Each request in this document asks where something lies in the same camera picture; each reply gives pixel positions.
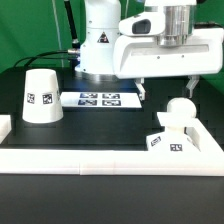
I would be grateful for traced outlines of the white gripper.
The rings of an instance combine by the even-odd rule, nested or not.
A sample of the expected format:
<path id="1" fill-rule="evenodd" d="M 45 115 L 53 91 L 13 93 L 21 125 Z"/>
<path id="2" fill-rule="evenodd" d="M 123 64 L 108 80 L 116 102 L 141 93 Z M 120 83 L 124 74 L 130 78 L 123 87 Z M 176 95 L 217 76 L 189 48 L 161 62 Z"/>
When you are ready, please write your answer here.
<path id="1" fill-rule="evenodd" d="M 185 43 L 161 46 L 159 35 L 165 30 L 164 15 L 136 15 L 119 23 L 121 36 L 113 52 L 113 70 L 119 79 L 135 79 L 139 99 L 144 100 L 144 79 L 189 76 L 188 97 L 193 96 L 200 77 L 216 74 L 222 68 L 224 30 L 195 29 Z"/>

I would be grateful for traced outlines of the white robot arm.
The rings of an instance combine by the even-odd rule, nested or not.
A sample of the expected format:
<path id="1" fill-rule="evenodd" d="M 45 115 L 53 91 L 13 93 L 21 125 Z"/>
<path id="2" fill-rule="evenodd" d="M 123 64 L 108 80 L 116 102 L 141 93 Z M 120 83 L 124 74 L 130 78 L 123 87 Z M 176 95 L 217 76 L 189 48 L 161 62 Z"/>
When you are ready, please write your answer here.
<path id="1" fill-rule="evenodd" d="M 86 39 L 76 71 L 94 81 L 187 76 L 192 91 L 223 64 L 223 28 L 194 26 L 197 0 L 144 0 L 144 11 L 121 17 L 119 0 L 84 0 Z"/>

